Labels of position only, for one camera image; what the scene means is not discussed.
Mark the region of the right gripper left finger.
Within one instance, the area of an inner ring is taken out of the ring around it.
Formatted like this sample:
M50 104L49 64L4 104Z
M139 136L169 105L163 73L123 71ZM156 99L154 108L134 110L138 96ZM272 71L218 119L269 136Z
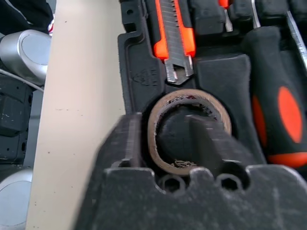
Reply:
M95 168L141 167L142 115L123 115L99 148Z

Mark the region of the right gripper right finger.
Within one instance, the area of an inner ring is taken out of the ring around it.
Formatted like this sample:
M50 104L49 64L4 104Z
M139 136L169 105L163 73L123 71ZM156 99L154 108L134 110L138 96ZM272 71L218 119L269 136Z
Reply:
M228 134L222 123L199 115L188 115L186 121L192 159L198 167L208 169L213 175L241 175L248 166L260 164L260 159Z

